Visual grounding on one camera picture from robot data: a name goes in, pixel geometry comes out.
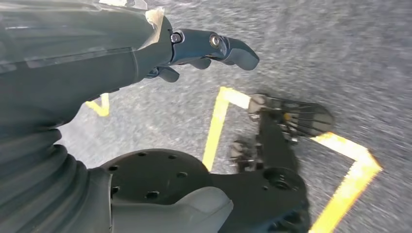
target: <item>tape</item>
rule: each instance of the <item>tape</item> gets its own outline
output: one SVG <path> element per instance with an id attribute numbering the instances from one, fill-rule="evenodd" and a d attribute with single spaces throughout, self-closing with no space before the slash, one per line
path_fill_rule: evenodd
<path id="1" fill-rule="evenodd" d="M 109 115 L 109 109 L 110 109 L 109 94 L 103 93 L 100 97 L 102 100 L 102 106 L 99 106 L 98 104 L 96 104 L 95 101 L 87 101 L 86 106 L 93 109 L 99 116 L 106 117 Z"/>

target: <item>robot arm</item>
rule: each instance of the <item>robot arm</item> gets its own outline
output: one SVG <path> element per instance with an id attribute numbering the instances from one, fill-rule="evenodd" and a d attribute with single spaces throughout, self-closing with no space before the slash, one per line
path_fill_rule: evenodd
<path id="1" fill-rule="evenodd" d="M 55 128 L 70 122 L 85 101 L 102 93 L 143 78 L 160 76 L 174 82 L 179 76 L 170 66 L 203 69 L 210 60 L 246 70 L 259 61 L 239 40 L 208 31 L 174 31 L 160 12 L 77 1 L 2 1 L 0 232 L 159 232 L 131 229 L 138 226 L 130 221 L 130 227 L 114 227 L 123 221 L 119 216 L 124 210 L 135 213 L 139 207 L 116 206 L 117 212 L 112 212 L 110 174 L 101 167 L 87 170 L 63 146 L 54 145 L 61 138 Z M 209 217 L 193 202 L 204 200 L 205 192 L 214 193 L 224 206 L 206 206 L 211 213 L 223 210 L 216 221 L 218 215 Z M 188 211 L 195 211 L 193 220 L 204 223 L 204 232 L 218 229 L 231 204 L 216 189 L 205 192 L 181 200 L 168 213 L 178 216 L 183 208 L 185 216 L 193 218 Z M 145 209 L 156 212 L 150 206 Z M 174 227 L 169 232 L 192 229 L 190 224 L 185 230 Z"/>

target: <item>yellow tape line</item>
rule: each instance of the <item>yellow tape line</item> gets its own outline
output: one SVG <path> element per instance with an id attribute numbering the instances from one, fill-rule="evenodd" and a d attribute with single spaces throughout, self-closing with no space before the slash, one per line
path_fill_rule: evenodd
<path id="1" fill-rule="evenodd" d="M 339 224 L 372 179 L 382 171 L 382 168 L 367 148 L 346 138 L 326 133 L 312 140 L 355 160 L 310 230 L 311 233 L 329 233 Z"/>
<path id="2" fill-rule="evenodd" d="M 225 98 L 226 93 L 227 88 L 221 87 L 216 98 L 209 135 L 207 136 L 205 152 L 203 154 L 202 162 L 209 171 L 211 171 L 213 167 L 213 161 L 215 160 L 220 134 L 222 133 L 223 123 L 226 117 L 226 111 L 229 107 L 229 101 Z"/>
<path id="3" fill-rule="evenodd" d="M 247 109 L 249 101 L 248 95 L 231 88 L 220 88 L 203 154 L 203 163 L 209 171 L 212 170 L 229 103 Z M 311 233 L 329 233 L 338 225 L 372 179 L 382 171 L 382 168 L 367 148 L 343 137 L 326 133 L 312 138 L 312 140 L 355 160 L 341 185 L 310 230 Z"/>
<path id="4" fill-rule="evenodd" d="M 109 94 L 103 93 L 101 96 L 102 106 L 100 107 L 95 101 L 87 101 L 87 107 L 93 109 L 99 116 L 106 117 L 109 115 Z"/>

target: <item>bolt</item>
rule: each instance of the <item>bolt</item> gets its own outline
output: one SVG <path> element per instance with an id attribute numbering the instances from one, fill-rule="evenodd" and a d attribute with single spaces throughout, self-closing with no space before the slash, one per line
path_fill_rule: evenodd
<path id="1" fill-rule="evenodd" d="M 212 47 L 214 48 L 218 48 L 220 45 L 220 38 L 218 35 L 213 34 L 210 36 L 210 44 L 212 45 Z"/>
<path id="2" fill-rule="evenodd" d="M 179 33 L 173 33 L 170 36 L 170 41 L 172 41 L 172 43 L 180 43 L 182 42 L 182 36 Z"/>
<path id="3" fill-rule="evenodd" d="M 259 120 L 259 114 L 249 114 L 249 117 L 252 121 L 256 122 Z"/>

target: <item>black mounting plate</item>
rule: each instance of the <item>black mounting plate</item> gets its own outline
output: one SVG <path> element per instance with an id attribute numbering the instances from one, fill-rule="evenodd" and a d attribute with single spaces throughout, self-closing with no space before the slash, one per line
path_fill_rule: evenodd
<path id="1" fill-rule="evenodd" d="M 274 222 L 306 212 L 308 207 L 304 181 L 284 168 L 210 174 L 195 157 L 165 149 L 132 152 L 102 167 L 113 174 L 112 203 L 168 205 L 201 187 L 220 188 L 234 203 L 220 233 L 281 232 L 274 228 Z M 308 225 L 309 218 L 304 216 L 293 223 L 295 228 Z"/>

